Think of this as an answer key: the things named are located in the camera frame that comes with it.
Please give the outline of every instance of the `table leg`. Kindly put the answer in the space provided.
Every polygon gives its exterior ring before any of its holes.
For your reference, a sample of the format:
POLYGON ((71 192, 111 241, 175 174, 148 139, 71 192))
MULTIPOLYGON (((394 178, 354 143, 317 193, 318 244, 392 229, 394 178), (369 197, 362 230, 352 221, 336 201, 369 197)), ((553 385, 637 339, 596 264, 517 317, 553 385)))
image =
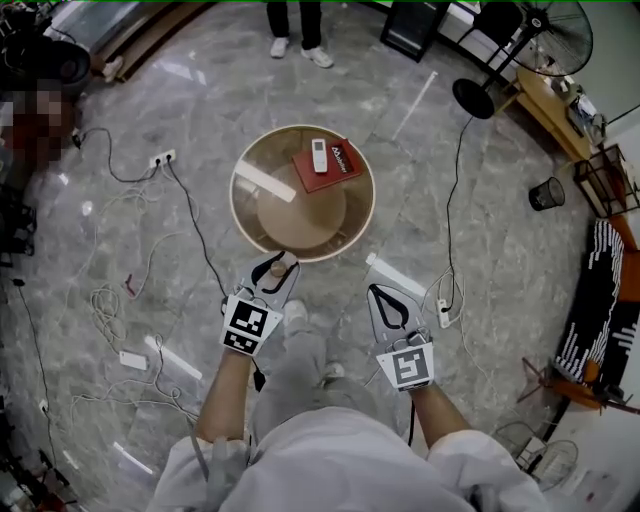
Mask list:
POLYGON ((511 89, 511 87, 515 85, 517 81, 518 81, 518 78, 514 78, 513 80, 511 80, 511 82, 509 82, 507 85, 504 86, 504 88, 502 89, 502 92, 507 92, 509 89, 511 89))
POLYGON ((520 96, 520 94, 522 94, 520 91, 518 91, 517 93, 515 93, 513 96, 511 96, 511 98, 509 98, 507 101, 505 101, 502 106, 496 110, 495 114, 493 114, 494 116, 497 116, 500 112, 502 112, 505 108, 507 108, 509 105, 511 105, 514 101, 516 101, 516 99, 518 98, 518 96, 520 96))

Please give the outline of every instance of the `white remote control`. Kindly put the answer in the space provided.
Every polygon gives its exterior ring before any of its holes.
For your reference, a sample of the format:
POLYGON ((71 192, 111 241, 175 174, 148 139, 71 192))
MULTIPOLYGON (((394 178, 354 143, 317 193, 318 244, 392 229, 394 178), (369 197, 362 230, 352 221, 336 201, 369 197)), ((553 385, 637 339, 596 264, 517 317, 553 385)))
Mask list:
POLYGON ((313 156, 313 170, 316 174, 327 172, 327 145, 324 139, 311 141, 311 154, 313 156))

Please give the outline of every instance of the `human arm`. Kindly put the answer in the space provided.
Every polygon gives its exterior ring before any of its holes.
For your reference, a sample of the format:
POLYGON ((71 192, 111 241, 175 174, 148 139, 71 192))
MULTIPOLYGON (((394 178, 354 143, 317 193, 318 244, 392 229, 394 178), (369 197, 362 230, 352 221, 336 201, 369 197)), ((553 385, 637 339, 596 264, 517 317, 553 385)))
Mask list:
POLYGON ((249 457, 243 437, 250 367, 248 356, 231 350, 222 354, 193 436, 171 449, 148 512, 214 512, 229 495, 249 457))
POLYGON ((437 384, 418 388, 409 393, 427 446, 433 446, 447 434, 471 430, 467 420, 437 384))
POLYGON ((234 350, 222 354, 216 378, 196 423, 195 435, 213 443, 218 437, 244 438, 244 410, 251 358, 234 350))
POLYGON ((500 444, 472 430, 436 385, 413 390, 411 399, 429 447, 427 461, 450 487, 482 512, 546 511, 533 479, 500 444))

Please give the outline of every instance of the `extension cord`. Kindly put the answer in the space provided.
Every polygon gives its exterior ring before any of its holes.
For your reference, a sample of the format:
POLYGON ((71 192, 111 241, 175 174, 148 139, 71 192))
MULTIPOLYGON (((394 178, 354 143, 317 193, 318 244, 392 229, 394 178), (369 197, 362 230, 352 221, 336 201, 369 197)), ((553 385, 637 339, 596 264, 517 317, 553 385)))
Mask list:
POLYGON ((149 158, 149 169, 153 169, 158 165, 158 162, 165 163, 167 160, 171 160, 172 162, 176 161, 176 150, 170 149, 169 151, 163 151, 162 153, 157 154, 149 158))
POLYGON ((438 322, 442 329, 446 329, 451 325, 449 321, 449 312, 447 311, 447 301, 444 299, 436 300, 436 311, 438 312, 438 322))

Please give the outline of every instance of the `sneaker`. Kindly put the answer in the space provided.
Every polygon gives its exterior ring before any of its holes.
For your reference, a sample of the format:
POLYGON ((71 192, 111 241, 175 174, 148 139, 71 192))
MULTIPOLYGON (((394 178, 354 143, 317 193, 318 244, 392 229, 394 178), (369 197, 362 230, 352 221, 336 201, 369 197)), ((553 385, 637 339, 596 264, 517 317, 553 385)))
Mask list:
POLYGON ((307 59, 311 59, 316 65, 321 68, 330 68, 333 66, 333 59, 329 57, 325 51, 320 46, 316 46, 315 48, 311 48, 311 50, 302 50, 303 57, 307 59))
POLYGON ((271 57, 274 59, 281 59, 284 57, 284 54, 287 51, 287 46, 289 46, 288 37, 276 37, 275 41, 273 41, 273 44, 271 45, 271 57))
POLYGON ((102 75, 104 76, 104 81, 107 83, 113 82, 113 79, 116 77, 116 74, 122 68, 124 64, 124 59, 120 56, 113 59, 111 62, 107 62, 104 65, 104 69, 102 70, 102 75))
POLYGON ((307 308, 301 300, 290 300, 284 305, 284 326, 287 327, 296 318, 305 322, 309 319, 307 308))
POLYGON ((322 377, 325 382, 331 382, 332 380, 341 379, 344 377, 344 366, 340 363, 329 363, 324 369, 324 376, 322 377))

